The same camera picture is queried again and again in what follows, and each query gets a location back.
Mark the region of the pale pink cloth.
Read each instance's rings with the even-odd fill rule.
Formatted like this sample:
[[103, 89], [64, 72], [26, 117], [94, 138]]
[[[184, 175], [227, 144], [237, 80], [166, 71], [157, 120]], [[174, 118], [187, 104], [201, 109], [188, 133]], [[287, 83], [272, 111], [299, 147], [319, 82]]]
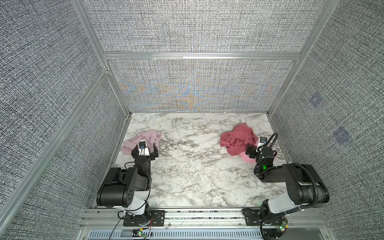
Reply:
[[161, 137], [162, 133], [155, 130], [138, 133], [136, 137], [123, 142], [121, 151], [123, 155], [131, 155], [132, 150], [142, 141], [145, 141], [146, 146], [152, 151], [154, 146], [159, 147]]

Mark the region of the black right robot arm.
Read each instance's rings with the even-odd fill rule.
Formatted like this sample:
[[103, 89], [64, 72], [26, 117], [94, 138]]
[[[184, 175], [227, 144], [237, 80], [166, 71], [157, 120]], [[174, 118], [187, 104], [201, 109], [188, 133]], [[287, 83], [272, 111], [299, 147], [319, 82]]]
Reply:
[[261, 217], [302, 211], [329, 201], [330, 193], [312, 165], [274, 166], [277, 151], [268, 146], [248, 146], [246, 155], [256, 160], [254, 175], [261, 182], [286, 184], [286, 192], [262, 203]]

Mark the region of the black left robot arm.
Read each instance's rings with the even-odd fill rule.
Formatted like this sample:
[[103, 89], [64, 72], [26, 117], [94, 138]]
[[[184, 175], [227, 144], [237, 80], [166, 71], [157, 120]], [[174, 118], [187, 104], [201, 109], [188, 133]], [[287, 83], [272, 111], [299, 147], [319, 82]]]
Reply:
[[152, 161], [159, 157], [158, 148], [150, 149], [140, 141], [131, 151], [134, 165], [129, 168], [110, 168], [96, 197], [97, 206], [120, 209], [128, 217], [150, 218], [148, 200], [136, 192], [150, 192], [152, 186]]

